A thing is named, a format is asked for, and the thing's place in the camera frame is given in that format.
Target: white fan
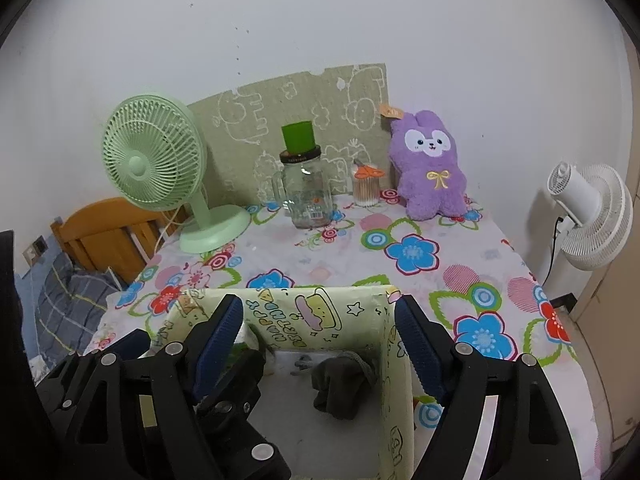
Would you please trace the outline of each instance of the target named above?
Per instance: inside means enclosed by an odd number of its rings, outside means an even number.
[[[633,201],[616,170],[593,164],[580,171],[560,162],[546,183],[553,199],[567,215],[558,234],[564,257],[580,270],[594,270],[611,262],[631,231]]]

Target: floral tablecloth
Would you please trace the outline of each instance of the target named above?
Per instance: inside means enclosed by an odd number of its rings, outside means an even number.
[[[204,254],[185,254],[174,235],[137,280],[108,308],[87,348],[104,348],[135,328],[151,336],[188,288],[393,285],[411,294],[456,341],[486,356],[535,355],[569,425],[583,478],[600,477],[593,405],[571,342],[545,293],[497,225],[477,203],[458,218],[414,222],[394,190],[368,208],[334,197],[332,222],[299,230],[274,203],[249,206],[252,222],[239,238]],[[414,381],[416,460],[442,409]],[[491,435],[495,399],[488,399],[467,471],[478,478]]]

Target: white wall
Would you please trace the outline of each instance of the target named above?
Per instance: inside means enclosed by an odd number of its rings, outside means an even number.
[[[540,190],[559,158],[626,171],[628,66],[602,0],[33,0],[0,50],[0,228],[22,250],[114,195],[100,133],[130,94],[190,103],[380,61],[393,105],[441,115],[469,192],[538,274],[556,216]],[[551,294],[581,290],[556,271]]]

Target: blue gripper pad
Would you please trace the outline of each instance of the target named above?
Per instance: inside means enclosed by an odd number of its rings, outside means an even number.
[[[224,301],[225,299],[223,298],[219,308],[222,307]],[[236,335],[238,335],[242,325],[242,316],[242,300],[237,296],[233,296],[231,304],[199,355],[191,391],[197,401],[209,395],[218,382],[218,378],[225,366],[226,358],[231,352]]]
[[[415,373],[420,379],[422,389],[427,395],[442,402],[446,391],[442,383],[442,366],[440,359],[429,343],[426,334],[415,319],[404,298],[396,301],[396,329],[404,343],[414,365]]]
[[[118,354],[123,361],[129,359],[137,359],[151,346],[151,338],[146,330],[137,328],[129,332],[122,339],[118,339],[115,343],[107,346],[103,353],[111,352]]]

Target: stuffed bunny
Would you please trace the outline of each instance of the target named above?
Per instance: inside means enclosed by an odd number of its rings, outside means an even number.
[[[466,178],[456,143],[440,118],[428,110],[405,113],[391,123],[391,134],[389,158],[401,173],[398,194],[407,200],[408,217],[464,215]]]

